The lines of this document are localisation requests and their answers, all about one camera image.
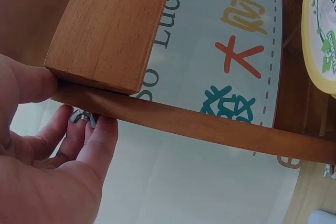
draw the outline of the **skin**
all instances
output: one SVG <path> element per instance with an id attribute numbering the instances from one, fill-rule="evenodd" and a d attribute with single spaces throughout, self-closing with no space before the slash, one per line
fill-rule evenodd
<path id="1" fill-rule="evenodd" d="M 63 105 L 36 136 L 9 126 L 20 103 L 41 102 L 55 92 L 49 70 L 0 55 L 0 224 L 93 223 L 118 138 L 117 121 L 69 121 Z M 66 138 L 54 158 L 57 144 Z"/>

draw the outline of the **red chinese character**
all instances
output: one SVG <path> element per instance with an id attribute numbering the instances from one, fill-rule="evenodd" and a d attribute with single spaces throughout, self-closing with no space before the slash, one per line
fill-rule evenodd
<path id="1" fill-rule="evenodd" d="M 229 40 L 229 44 L 224 46 L 223 44 L 217 42 L 215 44 L 216 48 L 218 48 L 220 51 L 225 53 L 225 61 L 224 61 L 224 72 L 230 73 L 230 67 L 231 67 L 231 60 L 234 59 L 237 61 L 240 65 L 242 65 L 246 70 L 248 70 L 251 74 L 253 74 L 258 79 L 261 79 L 261 74 L 258 72 L 257 69 L 255 69 L 251 64 L 249 64 L 247 61 L 245 61 L 246 57 L 256 55 L 260 52 L 264 51 L 263 46 L 257 46 L 251 49 L 248 49 L 244 52 L 241 52 L 239 54 L 236 54 L 234 52 L 236 42 L 236 36 L 231 36 Z"/>

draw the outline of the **teal chinese character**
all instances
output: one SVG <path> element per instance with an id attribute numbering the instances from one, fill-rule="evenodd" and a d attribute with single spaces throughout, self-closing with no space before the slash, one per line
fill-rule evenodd
<path id="1" fill-rule="evenodd" d="M 231 91 L 232 87 L 227 86 L 222 90 L 218 90 L 215 86 L 210 87 L 211 91 L 206 90 L 205 95 L 207 100 L 203 102 L 203 107 L 201 109 L 202 113 L 216 116 L 225 116 L 228 119 L 251 123 L 253 120 L 253 112 L 251 106 L 255 104 L 256 99 L 252 98 L 247 101 L 241 95 L 232 94 L 231 96 L 226 97 Z M 215 102 L 217 103 L 218 111 L 215 113 L 211 108 L 211 105 Z M 231 110 L 226 105 L 233 105 L 230 108 L 234 108 Z M 247 118 L 243 117 L 242 114 L 246 111 Z"/>

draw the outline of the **yellow chinese character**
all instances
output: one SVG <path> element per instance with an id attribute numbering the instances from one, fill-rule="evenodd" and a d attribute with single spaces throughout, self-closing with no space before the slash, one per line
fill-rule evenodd
<path id="1" fill-rule="evenodd" d="M 245 10 L 240 10 L 236 7 L 238 4 Z M 246 31 L 250 31 L 252 33 L 258 31 L 262 34 L 267 34 L 267 32 L 262 29 L 262 25 L 264 24 L 264 21 L 262 20 L 256 20 L 253 22 L 250 22 L 249 20 L 246 20 L 244 18 L 241 18 L 239 16 L 243 16 L 247 19 L 261 19 L 261 15 L 265 14 L 265 8 L 262 5 L 259 5 L 258 3 L 252 1 L 252 0 L 231 0 L 231 6 L 224 10 L 223 17 L 221 18 L 221 21 L 228 23 L 232 26 L 241 28 Z M 256 12 L 252 7 L 256 7 L 258 9 L 258 12 Z"/>

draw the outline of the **wooden chair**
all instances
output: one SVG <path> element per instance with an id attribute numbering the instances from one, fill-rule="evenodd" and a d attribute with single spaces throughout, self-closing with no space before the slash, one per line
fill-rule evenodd
<path id="1" fill-rule="evenodd" d="M 51 69 L 63 80 L 53 97 L 57 101 L 213 143 L 336 164 L 336 143 L 317 138 L 333 136 L 336 106 L 313 86 L 305 69 L 302 0 L 283 0 L 284 50 L 274 129 L 127 96 L 141 87 L 165 1 L 0 0 L 0 52 Z M 115 3 L 128 14 L 114 10 Z M 146 15 L 153 22 L 144 25 Z M 139 23 L 130 26 L 134 20 Z M 112 43 L 98 46 L 104 36 Z M 97 57 L 97 48 L 103 57 L 93 66 L 90 57 Z M 108 72 L 111 60 L 114 67 Z"/>

